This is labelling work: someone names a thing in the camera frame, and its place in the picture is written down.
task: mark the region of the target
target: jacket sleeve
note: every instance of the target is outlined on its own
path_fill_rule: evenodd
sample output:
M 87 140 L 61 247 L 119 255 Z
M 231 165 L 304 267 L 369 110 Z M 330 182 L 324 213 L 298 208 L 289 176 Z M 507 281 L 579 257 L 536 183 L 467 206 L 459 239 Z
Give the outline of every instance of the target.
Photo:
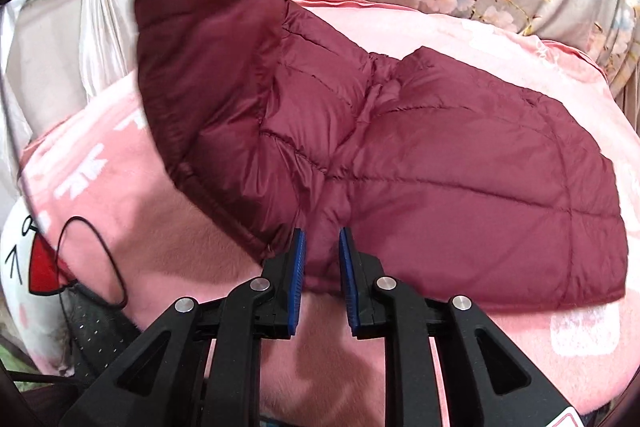
M 135 6 L 138 85 L 165 168 L 257 257 L 286 242 L 298 207 L 281 154 L 259 132 L 288 2 L 136 0 Z

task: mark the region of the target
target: black cable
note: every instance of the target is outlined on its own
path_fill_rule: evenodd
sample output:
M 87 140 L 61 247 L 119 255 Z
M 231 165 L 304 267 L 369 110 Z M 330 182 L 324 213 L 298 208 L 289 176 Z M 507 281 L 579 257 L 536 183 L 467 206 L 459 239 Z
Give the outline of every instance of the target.
M 98 232 L 98 230 L 94 227 L 91 221 L 89 221 L 85 217 L 82 217 L 82 216 L 69 217 L 69 219 L 66 220 L 65 224 L 62 226 L 62 229 L 60 230 L 60 235 L 58 236 L 58 245 L 56 247 L 56 251 L 54 254 L 54 266 L 56 267 L 56 280 L 60 281 L 59 279 L 60 266 L 58 265 L 58 256 L 60 255 L 60 246 L 62 245 L 62 240 L 64 238 L 66 229 L 68 228 L 69 225 L 71 225 L 71 223 L 75 221 L 80 221 L 81 223 L 84 223 L 86 226 L 88 226 L 89 229 L 91 229 L 91 231 L 94 232 L 94 235 L 95 237 L 97 237 L 98 241 L 100 241 L 100 245 L 102 246 L 104 253 L 109 258 L 111 267 L 113 268 L 113 272 L 116 274 L 116 279 L 118 279 L 118 284 L 120 284 L 120 288 L 122 290 L 122 301 L 120 301 L 117 304 L 111 304 L 110 302 L 107 302 L 105 299 L 103 299 L 98 294 L 94 293 L 93 291 L 91 291 L 89 288 L 82 285 L 81 283 L 74 284 L 74 288 L 78 291 L 79 294 L 81 294 L 82 296 L 84 296 L 85 298 L 87 298 L 89 301 L 96 304 L 97 306 L 100 306 L 101 308 L 105 308 L 108 310 L 117 310 L 117 311 L 124 309 L 127 306 L 127 303 L 129 302 L 129 294 L 127 292 L 127 286 L 124 282 L 122 274 L 120 273 L 120 270 L 118 269 L 118 265 L 116 264 L 113 258 L 113 254 L 111 253 L 111 250 L 109 250 L 109 247 L 107 246 L 107 243 L 105 242 L 104 238 L 102 237 L 100 232 Z
M 76 378 L 55 377 L 53 375 L 38 375 L 35 373 L 22 373 L 21 371 L 7 371 L 14 382 L 28 383 L 62 383 L 64 385 L 76 385 L 86 387 L 86 384 Z

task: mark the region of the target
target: metal pivot bolt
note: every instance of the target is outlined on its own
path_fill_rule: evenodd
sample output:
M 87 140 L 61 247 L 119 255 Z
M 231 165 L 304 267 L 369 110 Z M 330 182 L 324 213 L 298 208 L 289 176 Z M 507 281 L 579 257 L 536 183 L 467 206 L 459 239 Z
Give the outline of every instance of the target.
M 391 277 L 381 277 L 376 281 L 376 285 L 381 290 L 392 290 L 396 287 L 396 280 Z
M 453 300 L 451 302 L 457 309 L 463 312 L 471 308 L 471 299 L 469 297 L 465 297 L 464 295 L 453 297 Z
M 195 305 L 196 303 L 193 301 L 193 299 L 183 297 L 182 299 L 178 299 L 177 301 L 175 301 L 174 307 L 178 313 L 188 313 L 193 310 Z
M 258 277 L 257 279 L 252 280 L 249 286 L 253 291 L 264 292 L 265 290 L 269 289 L 270 285 L 271 283 L 269 282 L 269 279 Z

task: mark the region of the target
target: pink fleece blanket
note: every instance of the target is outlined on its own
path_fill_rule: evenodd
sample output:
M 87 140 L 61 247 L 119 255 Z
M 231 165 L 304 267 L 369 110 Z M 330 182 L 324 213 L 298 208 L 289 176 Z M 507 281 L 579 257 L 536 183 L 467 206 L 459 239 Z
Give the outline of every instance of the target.
M 581 53 L 482 23 L 356 0 L 302 0 L 365 49 L 404 57 L 428 46 L 564 103 L 612 160 L 628 233 L 627 295 L 562 313 L 494 321 L 581 412 L 607 403 L 640 365 L 640 139 L 602 72 Z M 147 327 L 175 299 L 225 296 L 260 273 L 252 259 L 177 192 L 154 149 L 130 74 L 26 151 L 25 179 L 55 244 L 72 214 L 102 232 L 126 280 L 126 314 Z M 81 282 L 120 299 L 98 242 L 72 226 L 61 257 Z M 340 299 L 305 294 L 298 334 L 265 343 L 262 411 L 312 426 L 383 425 L 380 341 L 356 341 Z

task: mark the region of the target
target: sticker label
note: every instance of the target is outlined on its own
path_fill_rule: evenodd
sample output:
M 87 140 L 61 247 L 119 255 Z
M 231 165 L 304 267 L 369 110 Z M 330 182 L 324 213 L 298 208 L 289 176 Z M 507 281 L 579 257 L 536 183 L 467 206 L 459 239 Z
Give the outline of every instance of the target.
M 567 407 L 546 427 L 584 427 L 580 416 L 573 407 Z

